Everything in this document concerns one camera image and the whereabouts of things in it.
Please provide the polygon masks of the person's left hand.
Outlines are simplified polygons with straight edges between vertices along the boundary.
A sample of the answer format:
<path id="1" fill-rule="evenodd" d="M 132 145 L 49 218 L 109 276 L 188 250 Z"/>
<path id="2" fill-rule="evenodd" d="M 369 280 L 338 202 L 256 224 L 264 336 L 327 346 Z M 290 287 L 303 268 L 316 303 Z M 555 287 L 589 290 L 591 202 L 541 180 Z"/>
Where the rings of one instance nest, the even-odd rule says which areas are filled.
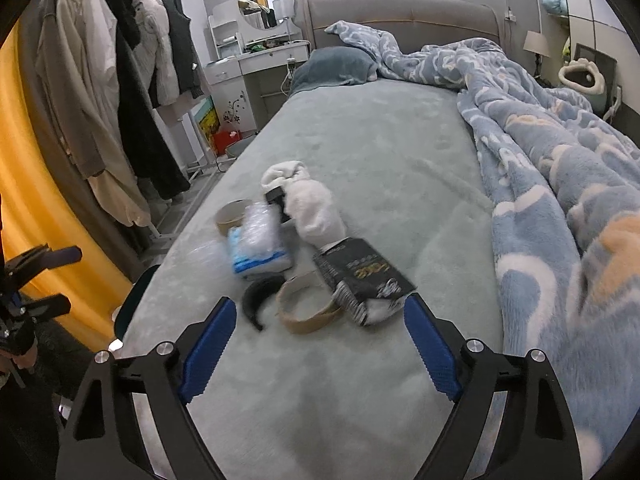
<path id="1" fill-rule="evenodd" d="M 2 374 L 8 374 L 14 366 L 20 370 L 22 368 L 32 368 L 35 366 L 35 362 L 37 361 L 37 354 L 37 344 L 33 344 L 29 350 L 21 356 L 14 356 L 14 354 L 1 350 L 0 372 Z"/>

